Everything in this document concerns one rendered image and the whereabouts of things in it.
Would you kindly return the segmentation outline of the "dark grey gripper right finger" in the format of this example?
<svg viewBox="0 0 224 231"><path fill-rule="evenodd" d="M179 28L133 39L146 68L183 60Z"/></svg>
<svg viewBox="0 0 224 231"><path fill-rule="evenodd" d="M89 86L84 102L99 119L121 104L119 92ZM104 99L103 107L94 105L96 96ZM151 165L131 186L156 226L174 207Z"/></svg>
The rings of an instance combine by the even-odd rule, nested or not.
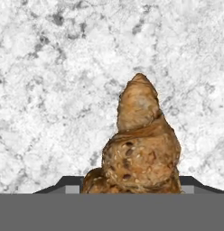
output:
<svg viewBox="0 0 224 231"><path fill-rule="evenodd" d="M180 182L182 185L182 191L186 194L224 194L224 190L204 185L192 176L181 176Z"/></svg>

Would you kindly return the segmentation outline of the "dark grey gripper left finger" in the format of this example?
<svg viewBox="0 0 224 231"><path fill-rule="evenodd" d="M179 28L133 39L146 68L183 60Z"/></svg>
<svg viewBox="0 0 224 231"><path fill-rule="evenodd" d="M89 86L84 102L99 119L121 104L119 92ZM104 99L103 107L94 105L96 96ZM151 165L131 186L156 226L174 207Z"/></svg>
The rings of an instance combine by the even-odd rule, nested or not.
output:
<svg viewBox="0 0 224 231"><path fill-rule="evenodd" d="M36 194L80 194L83 180L83 176L63 176L55 185L36 191Z"/></svg>

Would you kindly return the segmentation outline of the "brown seeded croissant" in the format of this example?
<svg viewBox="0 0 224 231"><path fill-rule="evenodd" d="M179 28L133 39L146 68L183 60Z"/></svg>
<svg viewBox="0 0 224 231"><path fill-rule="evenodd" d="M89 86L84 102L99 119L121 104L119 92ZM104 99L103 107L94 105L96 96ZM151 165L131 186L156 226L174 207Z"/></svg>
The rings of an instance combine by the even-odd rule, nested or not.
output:
<svg viewBox="0 0 224 231"><path fill-rule="evenodd" d="M87 173L84 193L182 192L181 146L148 78L137 73L119 97L117 133L102 151L102 165Z"/></svg>

